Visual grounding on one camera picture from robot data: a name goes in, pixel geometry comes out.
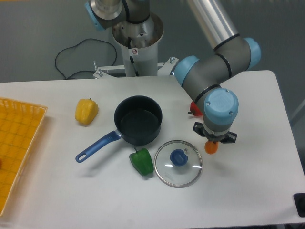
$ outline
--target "saucepan handle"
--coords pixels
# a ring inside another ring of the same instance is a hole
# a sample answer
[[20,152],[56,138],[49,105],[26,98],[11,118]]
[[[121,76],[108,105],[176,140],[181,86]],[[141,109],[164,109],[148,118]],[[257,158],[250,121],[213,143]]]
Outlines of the saucepan handle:
[[78,154],[76,156],[75,160],[78,163],[83,162],[84,160],[88,159],[90,156],[92,156],[94,153],[99,151],[101,148],[103,148],[108,143],[119,140],[121,138],[121,136],[122,136],[122,134],[118,130],[111,131],[110,133],[108,133],[104,137],[102,137],[100,140],[97,140],[91,146],[86,148],[80,154]]

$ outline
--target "yellow plastic tray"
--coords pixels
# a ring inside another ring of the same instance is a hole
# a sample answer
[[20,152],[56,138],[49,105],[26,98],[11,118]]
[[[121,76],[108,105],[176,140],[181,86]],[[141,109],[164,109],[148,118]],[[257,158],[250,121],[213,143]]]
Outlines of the yellow plastic tray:
[[47,109],[0,97],[0,216]]

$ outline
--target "screw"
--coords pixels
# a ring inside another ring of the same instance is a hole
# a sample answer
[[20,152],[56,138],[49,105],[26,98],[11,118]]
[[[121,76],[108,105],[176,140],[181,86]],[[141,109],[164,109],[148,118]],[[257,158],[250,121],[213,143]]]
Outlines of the screw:
[[172,56],[172,57],[170,58],[170,63],[173,63],[174,60],[175,60],[175,58]]
[[96,71],[99,71],[99,75],[100,75],[100,76],[103,76],[103,73],[102,73],[101,69],[98,68],[98,66],[96,65],[96,62],[95,62],[95,61],[93,61],[93,64],[94,64],[95,70],[96,70]]
[[98,70],[99,68],[97,67],[97,65],[96,65],[96,62],[95,62],[95,61],[93,61],[93,64],[94,64],[95,70]]

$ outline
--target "gray floor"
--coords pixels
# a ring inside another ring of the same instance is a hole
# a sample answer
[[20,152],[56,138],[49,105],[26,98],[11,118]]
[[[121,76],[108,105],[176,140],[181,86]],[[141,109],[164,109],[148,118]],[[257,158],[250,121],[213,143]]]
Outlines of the gray floor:
[[[0,82],[62,80],[54,68],[56,54],[86,38],[115,44],[109,30],[95,31],[85,0],[0,2]],[[222,0],[243,37],[253,37],[262,48],[261,62],[252,70],[271,70],[278,79],[288,117],[305,99],[305,0]],[[151,11],[164,23],[159,62],[170,56],[182,59],[213,54],[185,0],[152,0]],[[118,49],[115,65],[122,64]],[[114,51],[106,44],[88,42],[65,52],[58,66],[67,75],[109,66]],[[83,73],[79,78],[91,78]],[[304,110],[292,122],[300,159],[305,169]]]

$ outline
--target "white table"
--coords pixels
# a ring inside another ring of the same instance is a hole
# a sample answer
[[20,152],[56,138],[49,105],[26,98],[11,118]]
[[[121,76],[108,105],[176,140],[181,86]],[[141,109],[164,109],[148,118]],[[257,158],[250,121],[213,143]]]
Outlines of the white table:
[[[48,106],[0,228],[177,229],[304,222],[293,194],[305,179],[275,75],[241,73],[223,83],[239,99],[231,131],[235,144],[204,152],[205,138],[187,114],[191,99],[173,76],[99,80],[0,83],[0,96]],[[203,172],[186,188],[164,184],[155,174],[142,178],[132,167],[133,147],[111,143],[83,163],[75,156],[116,129],[113,114],[125,98],[142,94],[163,111],[160,134],[145,147],[154,157],[165,142],[195,145]],[[92,98],[99,113],[88,127],[74,119],[81,98]]]

